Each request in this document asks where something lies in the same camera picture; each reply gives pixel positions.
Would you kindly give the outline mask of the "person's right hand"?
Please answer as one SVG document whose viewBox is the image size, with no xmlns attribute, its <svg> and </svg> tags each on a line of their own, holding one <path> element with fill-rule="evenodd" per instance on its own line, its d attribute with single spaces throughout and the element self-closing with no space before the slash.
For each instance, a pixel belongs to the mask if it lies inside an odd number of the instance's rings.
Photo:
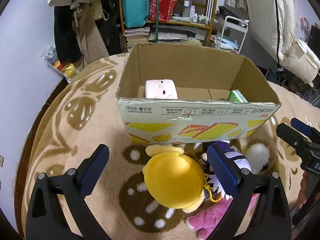
<svg viewBox="0 0 320 240">
<path fill-rule="evenodd" d="M 296 201 L 297 207 L 300 209 L 307 201 L 306 189 L 308 188 L 308 173 L 303 173 L 303 178 L 300 182 L 300 191 Z"/>
</svg>

